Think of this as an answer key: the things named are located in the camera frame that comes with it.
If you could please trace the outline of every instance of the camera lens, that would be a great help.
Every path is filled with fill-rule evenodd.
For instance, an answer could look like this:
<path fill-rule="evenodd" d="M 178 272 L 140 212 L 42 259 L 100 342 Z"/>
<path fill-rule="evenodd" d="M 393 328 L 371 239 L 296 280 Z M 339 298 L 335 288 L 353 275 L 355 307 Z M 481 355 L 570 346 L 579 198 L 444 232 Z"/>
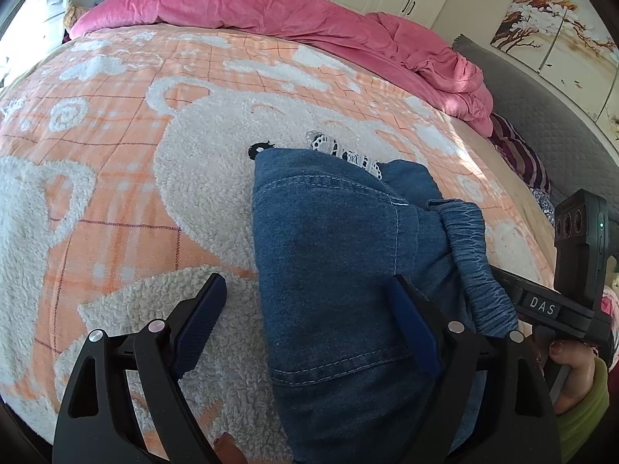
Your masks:
<path fill-rule="evenodd" d="M 569 215 L 569 213 L 565 215 L 565 218 L 563 220 L 563 230 L 565 231 L 566 237 L 569 237 L 569 235 L 572 233 L 572 217 Z"/>
<path fill-rule="evenodd" d="M 583 214 L 580 212 L 580 209 L 574 215 L 574 228 L 576 228 L 576 233 L 583 229 Z"/>

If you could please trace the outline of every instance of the silver screw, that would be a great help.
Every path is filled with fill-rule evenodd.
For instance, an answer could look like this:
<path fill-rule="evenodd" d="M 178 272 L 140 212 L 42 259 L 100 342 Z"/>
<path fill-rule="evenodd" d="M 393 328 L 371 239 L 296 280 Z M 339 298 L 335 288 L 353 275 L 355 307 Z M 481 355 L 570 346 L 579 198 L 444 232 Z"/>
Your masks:
<path fill-rule="evenodd" d="M 165 321 L 161 321 L 161 319 L 155 319 L 149 323 L 149 331 L 151 333 L 159 333 L 163 328 L 165 328 Z"/>
<path fill-rule="evenodd" d="M 90 340 L 91 342 L 98 342 L 102 338 L 103 338 L 103 331 L 101 330 L 91 331 L 91 334 L 89 334 L 88 336 L 88 340 Z"/>
<path fill-rule="evenodd" d="M 520 331 L 510 331 L 510 339 L 516 343 L 524 341 L 524 335 Z"/>
<path fill-rule="evenodd" d="M 459 321 L 451 321 L 447 327 L 452 333 L 462 333 L 464 331 L 464 325 Z"/>

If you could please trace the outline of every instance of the human hand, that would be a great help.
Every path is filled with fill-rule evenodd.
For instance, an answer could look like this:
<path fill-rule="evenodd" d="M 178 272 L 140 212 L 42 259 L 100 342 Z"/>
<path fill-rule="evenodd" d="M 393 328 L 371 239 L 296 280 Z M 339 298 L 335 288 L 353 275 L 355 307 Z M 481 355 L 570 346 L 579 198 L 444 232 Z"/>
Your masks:
<path fill-rule="evenodd" d="M 224 432 L 215 440 L 213 450 L 223 464 L 248 464 L 243 453 L 234 444 L 234 438 L 228 432 Z"/>
<path fill-rule="evenodd" d="M 550 345 L 550 358 L 572 368 L 555 401 L 555 413 L 561 415 L 583 401 L 593 387 L 595 352 L 582 342 L 556 340 Z"/>

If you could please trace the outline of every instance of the orange plaid blanket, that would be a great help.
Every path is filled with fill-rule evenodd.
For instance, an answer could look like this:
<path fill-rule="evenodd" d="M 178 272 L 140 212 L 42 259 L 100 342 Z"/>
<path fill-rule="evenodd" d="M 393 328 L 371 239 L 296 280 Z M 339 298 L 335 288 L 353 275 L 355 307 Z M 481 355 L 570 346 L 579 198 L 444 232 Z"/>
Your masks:
<path fill-rule="evenodd" d="M 181 388 L 209 440 L 229 431 L 252 463 L 290 461 L 253 260 L 258 142 L 309 148 L 315 130 L 378 161 L 420 162 L 444 196 L 479 204 L 491 263 L 552 283 L 515 205 L 447 116 L 307 46 L 168 24 L 101 30 L 6 89 L 0 113 L 0 393 L 50 441 L 87 332 L 137 331 L 218 271 L 228 304 Z"/>

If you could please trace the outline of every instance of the green sleeve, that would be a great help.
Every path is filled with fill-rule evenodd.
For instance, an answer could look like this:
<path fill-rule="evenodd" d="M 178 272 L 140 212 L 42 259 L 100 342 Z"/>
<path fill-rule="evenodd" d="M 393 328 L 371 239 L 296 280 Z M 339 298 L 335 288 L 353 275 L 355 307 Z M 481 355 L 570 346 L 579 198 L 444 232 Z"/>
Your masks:
<path fill-rule="evenodd" d="M 600 358 L 595 358 L 595 377 L 589 394 L 577 406 L 556 418 L 563 464 L 574 457 L 608 409 L 608 378 L 606 364 Z"/>

